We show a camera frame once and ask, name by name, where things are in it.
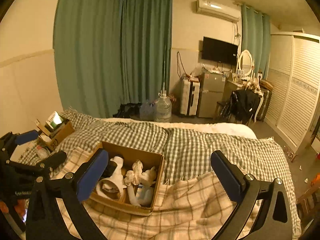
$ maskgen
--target white mirror frame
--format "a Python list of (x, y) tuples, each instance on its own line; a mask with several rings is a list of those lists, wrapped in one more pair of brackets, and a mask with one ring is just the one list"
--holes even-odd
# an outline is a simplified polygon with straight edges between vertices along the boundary
[(247, 55), (250, 58), (250, 70), (248, 73), (244, 74), (244, 76), (250, 76), (252, 78), (253, 72), (254, 72), (254, 59), (252, 59), (250, 51), (245, 49), (241, 52), (240, 56), (238, 57), (237, 67), (236, 67), (236, 74), (238, 75), (238, 70), (242, 70), (241, 67), (241, 60), (242, 58)]

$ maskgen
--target black flat-screen tv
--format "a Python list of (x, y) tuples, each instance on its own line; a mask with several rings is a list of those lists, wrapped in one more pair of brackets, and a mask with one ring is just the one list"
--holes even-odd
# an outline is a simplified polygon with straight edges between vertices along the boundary
[(238, 46), (229, 42), (203, 37), (202, 59), (236, 65)]

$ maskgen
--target ceiling light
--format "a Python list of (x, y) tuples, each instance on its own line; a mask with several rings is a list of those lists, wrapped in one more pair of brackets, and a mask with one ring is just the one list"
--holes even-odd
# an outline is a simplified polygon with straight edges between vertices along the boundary
[(213, 8), (217, 8), (217, 9), (222, 9), (220, 6), (214, 5), (214, 4), (210, 4), (211, 7)]

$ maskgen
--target curtain rod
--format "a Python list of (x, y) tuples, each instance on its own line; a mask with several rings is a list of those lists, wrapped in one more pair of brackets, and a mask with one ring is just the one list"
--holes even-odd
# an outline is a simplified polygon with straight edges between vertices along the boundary
[(234, 4), (235, 5), (237, 5), (237, 6), (242, 6), (243, 5), (243, 3), (240, 3), (240, 2), (234, 2)]

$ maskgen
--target open cardboard box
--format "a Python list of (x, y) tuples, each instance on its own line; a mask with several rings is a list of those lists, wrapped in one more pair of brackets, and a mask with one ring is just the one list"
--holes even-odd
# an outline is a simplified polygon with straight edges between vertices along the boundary
[(40, 136), (39, 140), (42, 141), (44, 145), (50, 149), (50, 151), (53, 151), (59, 145), (59, 143), (64, 140), (64, 138), (72, 134), (74, 131), (75, 130), (72, 127), (71, 121), (66, 119), (65, 126), (51, 139), (50, 142), (44, 141)]
[[(99, 196), (95, 191), (93, 191), (90, 195), (90, 198), (98, 203), (101, 203), (105, 206), (134, 214), (134, 215), (142, 215), (142, 216), (149, 216), (156, 203), (156, 197), (158, 194), (163, 167), (164, 167), (164, 157), (163, 155), (159, 153), (151, 153), (151, 152), (145, 152), (140, 151), (132, 148), (123, 147), (120, 145), (107, 143), (107, 142), (101, 142), (98, 147), (96, 148), (103, 148), (105, 149), (109, 154), (109, 159), (113, 158), (115, 155), (121, 155), (124, 158), (124, 165), (121, 169), (122, 175), (125, 176), (128, 170), (132, 170), (132, 165), (136, 160), (140, 160), (143, 164), (143, 172), (146, 170), (151, 169), (153, 166), (156, 167), (157, 170), (157, 177), (156, 177), (156, 183), (154, 186), (154, 192), (153, 192), (153, 198), (150, 207), (138, 207), (133, 206), (130, 204), (129, 196), (127, 189), (124, 189), (124, 197), (122, 200), (111, 200), (104, 198), (102, 196)], [(138, 186), (134, 186), (134, 192), (136, 193)]]

